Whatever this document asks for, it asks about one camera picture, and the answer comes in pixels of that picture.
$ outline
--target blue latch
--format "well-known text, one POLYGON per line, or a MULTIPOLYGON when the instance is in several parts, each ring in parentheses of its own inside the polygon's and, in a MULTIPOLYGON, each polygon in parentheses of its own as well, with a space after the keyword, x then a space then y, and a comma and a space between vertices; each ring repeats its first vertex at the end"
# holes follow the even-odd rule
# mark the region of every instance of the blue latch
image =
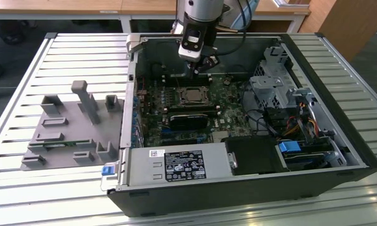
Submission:
POLYGON ((284 141, 278 144, 281 152, 300 152, 300 145, 297 141, 284 141))
POLYGON ((101 168, 101 175, 102 176, 114 175, 114 166, 104 166, 101 168))

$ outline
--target slotted metal surface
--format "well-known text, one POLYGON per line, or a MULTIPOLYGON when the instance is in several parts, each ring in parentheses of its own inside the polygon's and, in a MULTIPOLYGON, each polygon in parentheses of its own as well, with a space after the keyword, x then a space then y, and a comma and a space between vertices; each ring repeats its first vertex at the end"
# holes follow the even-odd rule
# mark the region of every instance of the slotted metal surface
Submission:
MULTIPOLYGON (((314 35, 292 38, 377 155, 377 97, 328 43, 314 35)), ((100 189, 101 166, 20 171, 44 94, 74 101, 70 83, 84 79, 96 99, 124 98, 125 54, 124 34, 58 34, 44 40, 0 119, 0 225, 377 225, 377 173, 314 198, 128 218, 100 189)))

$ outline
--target table leg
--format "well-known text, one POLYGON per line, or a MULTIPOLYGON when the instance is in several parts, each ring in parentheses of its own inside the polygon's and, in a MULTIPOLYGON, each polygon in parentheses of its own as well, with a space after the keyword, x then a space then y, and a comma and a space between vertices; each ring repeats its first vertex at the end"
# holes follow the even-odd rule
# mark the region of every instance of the table leg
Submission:
POLYGON ((298 15, 294 17, 288 28, 288 33, 297 33, 300 31, 300 26, 304 21, 304 17, 304 15, 298 15))
POLYGON ((132 33, 130 20, 132 20, 130 15, 120 15, 122 33, 132 33))

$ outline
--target green motherboard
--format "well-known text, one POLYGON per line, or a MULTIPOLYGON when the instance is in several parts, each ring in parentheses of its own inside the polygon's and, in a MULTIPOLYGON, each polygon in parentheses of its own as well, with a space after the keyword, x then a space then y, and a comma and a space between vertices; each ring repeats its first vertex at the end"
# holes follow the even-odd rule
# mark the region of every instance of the green motherboard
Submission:
POLYGON ((234 81, 233 76, 228 74, 209 75, 206 79, 210 81, 208 86, 188 87, 177 82, 177 87, 166 87, 165 80, 146 82, 145 87, 142 84, 138 95, 145 147, 214 143, 225 137, 252 134, 240 101, 244 82, 234 81), (197 95, 197 91, 190 92, 192 90, 201 90, 202 96, 197 95), (184 100, 180 95, 184 91, 196 101, 184 100), (190 108, 186 108, 185 104, 197 103, 216 108, 216 114, 208 118, 206 127, 196 130, 172 130, 170 114, 165 113, 165 106, 184 108, 186 111, 181 114, 189 114, 190 108))

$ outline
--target gray 3d printed holder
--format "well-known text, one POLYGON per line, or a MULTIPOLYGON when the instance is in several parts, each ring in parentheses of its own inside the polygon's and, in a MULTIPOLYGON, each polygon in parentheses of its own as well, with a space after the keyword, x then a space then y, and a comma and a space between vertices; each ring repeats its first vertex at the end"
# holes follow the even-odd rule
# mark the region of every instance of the gray 3d printed holder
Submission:
POLYGON ((74 81, 80 102, 45 96, 44 109, 21 170, 102 165, 118 159, 122 104, 116 95, 96 101, 86 82, 74 81))

